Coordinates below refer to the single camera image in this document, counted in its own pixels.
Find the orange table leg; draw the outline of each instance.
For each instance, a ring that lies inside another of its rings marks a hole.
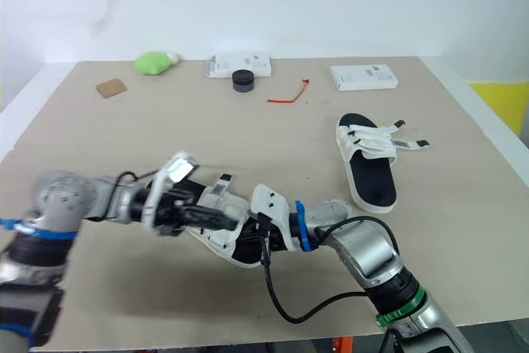
[[[353,336],[342,336],[332,340],[332,351],[335,353],[352,353],[354,346],[355,338]]]

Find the white box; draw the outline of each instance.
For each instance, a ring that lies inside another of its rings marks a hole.
[[[386,64],[332,66],[331,76],[340,91],[396,88],[398,84]]]
[[[230,78],[239,69],[251,70],[256,78],[272,76],[269,55],[259,52],[215,55],[206,63],[206,76]]]

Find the table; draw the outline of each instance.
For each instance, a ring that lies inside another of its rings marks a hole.
[[[331,65],[366,63],[387,63],[398,88],[336,91]],[[140,76],[132,62],[77,64],[0,164],[2,215],[28,209],[31,185],[47,170],[142,173],[177,150],[203,165],[197,181],[211,184],[223,172],[234,174],[231,191],[244,197],[263,183],[290,203],[350,200],[334,138],[337,119],[358,112],[382,126],[402,118],[403,139],[431,143],[398,154],[398,201],[382,216],[405,264],[458,325],[529,317],[529,188],[419,59],[274,60],[273,73],[242,94],[229,79],[206,79],[203,61],[184,61],[160,76]],[[295,104],[266,102],[293,97],[305,77],[311,83]],[[114,78],[127,91],[101,98],[95,85]],[[10,235],[0,237],[5,243]],[[272,267],[278,295],[292,314],[359,288],[326,247],[274,254]],[[140,225],[85,222],[64,288],[64,309],[47,350],[380,331],[364,298],[343,300],[302,325],[288,324],[269,300],[262,269],[238,269],[187,234],[152,236]]]

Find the blue band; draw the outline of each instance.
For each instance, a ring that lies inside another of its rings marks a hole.
[[[27,338],[28,346],[33,347],[33,332],[31,332],[28,327],[10,322],[0,322],[0,330],[13,331],[17,334],[25,336]]]
[[[305,223],[305,207],[299,200],[296,200],[296,211],[298,211],[299,235],[301,236],[303,250],[305,252],[310,252],[312,251],[312,248],[311,243],[308,241],[308,230],[307,224]]]
[[[2,225],[6,231],[12,231],[15,229],[15,225],[19,224],[20,222],[20,219],[0,218],[0,225]]]
[[[26,225],[15,225],[15,229],[28,236],[39,237],[46,240],[73,240],[77,236],[76,231],[47,231],[45,229],[35,229]]]

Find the black cable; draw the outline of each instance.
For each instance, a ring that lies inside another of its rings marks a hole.
[[[384,351],[386,350],[386,346],[388,345],[390,336],[391,332],[389,332],[389,330],[386,330],[386,332],[384,333],[384,338],[382,340],[382,345],[380,345],[379,353],[384,353]]]
[[[117,176],[116,182],[114,183],[114,186],[112,187],[112,191],[110,192],[110,198],[108,199],[107,208],[105,208],[105,213],[101,217],[87,218],[89,221],[100,222],[107,219],[108,212],[110,211],[110,207],[112,206],[112,200],[114,199],[114,194],[117,190],[117,186],[127,175],[130,175],[135,181],[139,179],[136,174],[134,174],[132,171],[123,171],[121,174],[119,174]]]
[[[145,173],[145,174],[142,174],[142,175],[136,177],[136,181],[137,181],[138,179],[143,179],[143,178],[150,177],[151,175],[154,175],[154,174],[156,174],[157,172],[158,172],[157,169],[153,169],[152,171],[149,171],[148,173]]]
[[[314,316],[316,313],[318,313],[320,310],[322,310],[327,305],[330,305],[331,303],[343,299],[343,298],[350,298],[350,297],[366,297],[367,294],[364,291],[354,291],[350,293],[339,293],[337,295],[334,295],[313,309],[309,310],[307,313],[303,314],[300,317],[292,317],[288,313],[285,312],[283,309],[283,306],[281,306],[281,303],[278,300],[277,295],[275,294],[274,290],[274,284],[272,283],[272,274],[270,273],[270,256],[271,252],[268,252],[268,249],[266,248],[266,240],[263,236],[260,237],[260,243],[261,243],[261,250],[263,251],[263,260],[261,263],[264,266],[264,276],[266,278],[266,287],[268,288],[268,292],[270,297],[272,298],[272,303],[274,304],[275,308],[279,312],[282,318],[284,318],[287,322],[291,322],[292,324],[299,324],[300,322],[305,322],[310,317]]]
[[[318,245],[320,246],[321,244],[323,244],[325,239],[329,237],[329,235],[336,229],[339,229],[343,227],[344,225],[347,225],[348,223],[357,222],[357,221],[371,221],[383,227],[386,233],[388,233],[389,235],[389,239],[391,240],[391,244],[393,245],[393,248],[395,249],[395,251],[397,251],[397,254],[400,254],[400,250],[398,249],[397,239],[395,239],[395,235],[389,228],[388,224],[384,221],[379,220],[378,218],[371,217],[369,215],[361,215],[358,217],[352,217],[352,218],[345,219],[344,221],[335,223],[333,226],[329,227],[326,231],[323,232],[322,236],[320,237],[320,240],[318,241]]]

